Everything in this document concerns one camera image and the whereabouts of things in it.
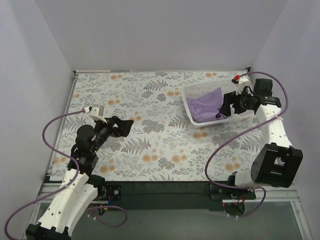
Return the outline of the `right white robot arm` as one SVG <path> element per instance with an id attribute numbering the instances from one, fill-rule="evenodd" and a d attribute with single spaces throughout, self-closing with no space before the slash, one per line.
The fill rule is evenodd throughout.
<path id="1" fill-rule="evenodd" d="M 290 187 L 302 162 L 303 153 L 293 147 L 283 120 L 278 116 L 282 105 L 280 99 L 273 96 L 272 80 L 259 78 L 253 88 L 245 76 L 236 76 L 232 82 L 237 89 L 223 95 L 219 112 L 229 117 L 231 114 L 253 111 L 261 124 L 264 145 L 250 170 L 231 175 L 231 183 L 226 186 L 227 195 L 237 199 L 243 195 L 245 188 Z"/>

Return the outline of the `purple t shirt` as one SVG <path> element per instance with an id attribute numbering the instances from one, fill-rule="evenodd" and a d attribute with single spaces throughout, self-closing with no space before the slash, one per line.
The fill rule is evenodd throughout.
<path id="1" fill-rule="evenodd" d="M 198 98 L 186 98 L 191 117 L 198 123 L 227 119 L 225 115 L 220 113 L 223 101 L 220 87 Z"/>

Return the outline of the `white plastic basket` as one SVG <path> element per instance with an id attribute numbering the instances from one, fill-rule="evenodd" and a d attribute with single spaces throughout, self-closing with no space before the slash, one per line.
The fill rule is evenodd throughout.
<path id="1" fill-rule="evenodd" d="M 214 121 L 208 121 L 208 122 L 195 121 L 188 107 L 187 98 L 193 98 L 193 99 L 199 98 L 209 92 L 214 91 L 217 88 L 221 88 L 222 94 L 226 94 L 226 93 L 237 90 L 237 86 L 233 84 L 230 79 L 215 79 L 215 80 L 210 80 L 205 82 L 198 82 L 198 83 L 193 83 L 193 84 L 183 86 L 181 88 L 181 97 L 184 104 L 184 108 L 192 125 L 194 125 L 196 128 L 211 127 L 219 124 L 229 124 L 229 123 L 239 122 L 246 118 L 251 118 L 254 116 L 253 110 L 247 110 L 246 112 L 243 112 L 241 114 L 235 114 L 234 109 L 231 108 L 231 116 L 229 116 L 226 119 L 214 120 Z"/>

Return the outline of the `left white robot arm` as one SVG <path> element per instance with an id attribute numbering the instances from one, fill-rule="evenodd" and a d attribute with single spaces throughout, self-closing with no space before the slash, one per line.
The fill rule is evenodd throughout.
<path id="1" fill-rule="evenodd" d="M 92 172 L 99 160 L 98 150 L 108 138 L 127 137 L 133 120 L 95 117 L 95 126 L 82 125 L 76 132 L 60 191 L 36 224 L 26 229 L 29 240 L 69 240 L 89 204 L 106 196 L 105 179 Z"/>

